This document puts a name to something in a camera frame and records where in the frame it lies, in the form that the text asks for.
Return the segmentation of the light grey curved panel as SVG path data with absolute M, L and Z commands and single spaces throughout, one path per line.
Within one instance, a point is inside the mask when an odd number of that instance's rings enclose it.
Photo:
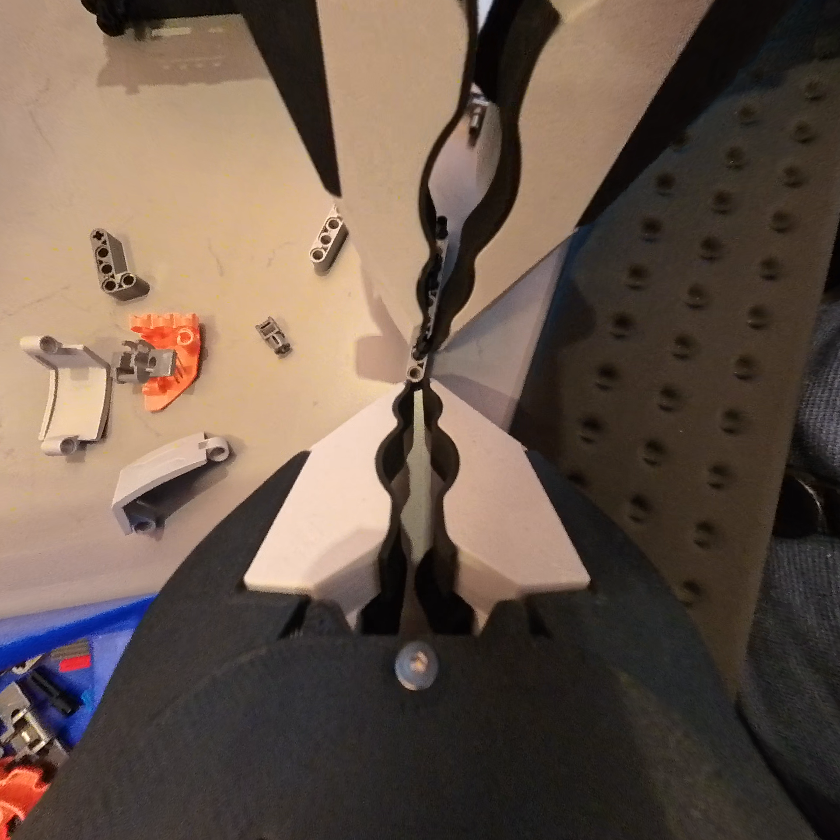
M 38 434 L 43 454 L 65 457 L 80 445 L 102 440 L 111 404 L 109 363 L 86 345 L 62 343 L 49 335 L 23 337 L 19 347 L 49 372 Z

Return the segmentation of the long light grey holed beam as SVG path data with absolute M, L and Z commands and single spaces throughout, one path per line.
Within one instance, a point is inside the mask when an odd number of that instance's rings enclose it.
M 445 282 L 445 263 L 448 251 L 448 219 L 445 215 L 435 218 L 435 254 L 430 267 L 425 269 L 418 285 L 423 319 L 407 366 L 407 379 L 420 382 L 426 373 L 427 359 L 436 319 L 441 287 Z

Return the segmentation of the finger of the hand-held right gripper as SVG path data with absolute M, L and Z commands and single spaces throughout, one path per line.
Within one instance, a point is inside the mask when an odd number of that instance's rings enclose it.
M 437 350 L 579 226 L 711 2 L 493 2 L 474 81 L 500 150 L 437 304 Z
M 427 188 L 466 105 L 477 2 L 318 1 L 338 209 L 363 278 L 406 343 L 434 254 Z

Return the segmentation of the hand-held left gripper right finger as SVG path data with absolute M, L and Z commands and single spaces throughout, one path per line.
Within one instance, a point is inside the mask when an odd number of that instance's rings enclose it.
M 437 381 L 427 395 L 434 430 L 455 448 L 441 499 L 454 592 L 508 601 L 586 589 L 591 577 L 525 447 Z

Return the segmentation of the blue plastic bin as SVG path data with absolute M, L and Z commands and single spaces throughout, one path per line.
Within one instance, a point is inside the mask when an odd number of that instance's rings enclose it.
M 87 638 L 93 656 L 92 704 L 87 726 L 73 750 L 88 728 L 124 649 L 154 598 L 154 594 L 125 597 L 4 618 L 1 622 L 1 691 L 4 669 Z

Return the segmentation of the dark grey axle pin connector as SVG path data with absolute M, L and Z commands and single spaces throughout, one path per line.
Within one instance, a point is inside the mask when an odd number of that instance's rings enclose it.
M 255 329 L 264 344 L 275 356 L 286 358 L 292 352 L 291 343 L 273 317 L 267 317 L 264 321 L 256 324 Z

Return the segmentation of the dark grey bent beam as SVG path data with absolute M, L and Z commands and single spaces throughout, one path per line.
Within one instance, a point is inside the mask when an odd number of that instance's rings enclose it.
M 104 228 L 95 227 L 89 234 L 96 264 L 98 284 L 110 299 L 119 302 L 145 298 L 151 288 L 128 265 L 121 242 Z

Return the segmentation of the pile of building pieces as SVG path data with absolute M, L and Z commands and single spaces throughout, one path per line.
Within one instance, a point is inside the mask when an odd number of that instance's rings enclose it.
M 2 671 L 2 838 L 14 837 L 87 726 L 92 667 L 82 638 Z

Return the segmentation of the light grey wing panel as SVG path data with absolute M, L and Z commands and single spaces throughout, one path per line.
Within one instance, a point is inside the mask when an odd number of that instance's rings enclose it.
M 159 514 L 145 497 L 196 469 L 223 463 L 229 456 L 225 437 L 198 432 L 164 444 L 123 467 L 111 502 L 120 531 L 129 536 L 156 530 Z

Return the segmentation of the orange curved panel piece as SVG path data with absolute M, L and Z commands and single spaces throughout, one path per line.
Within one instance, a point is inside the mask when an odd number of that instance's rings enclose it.
M 156 350 L 175 352 L 174 372 L 153 377 L 142 386 L 144 409 L 158 413 L 197 378 L 202 349 L 200 319 L 194 312 L 132 314 L 129 328 Z

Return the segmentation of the dark grey connector block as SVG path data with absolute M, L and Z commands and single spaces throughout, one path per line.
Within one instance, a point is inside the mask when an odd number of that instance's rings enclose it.
M 152 379 L 173 376 L 177 355 L 175 350 L 158 349 L 142 339 L 126 340 L 112 360 L 115 382 L 144 385 Z

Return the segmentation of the short grey holed beam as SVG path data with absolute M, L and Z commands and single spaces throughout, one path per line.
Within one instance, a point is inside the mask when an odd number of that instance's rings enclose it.
M 334 203 L 309 249 L 311 266 L 317 276 L 324 277 L 330 272 L 348 233 L 343 215 L 338 205 Z

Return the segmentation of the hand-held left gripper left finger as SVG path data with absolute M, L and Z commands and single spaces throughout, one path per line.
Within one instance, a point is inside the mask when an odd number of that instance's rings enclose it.
M 379 594 L 392 497 L 377 457 L 397 431 L 397 401 L 411 394 L 406 384 L 394 385 L 309 450 L 245 573 L 249 591 L 320 601 Z

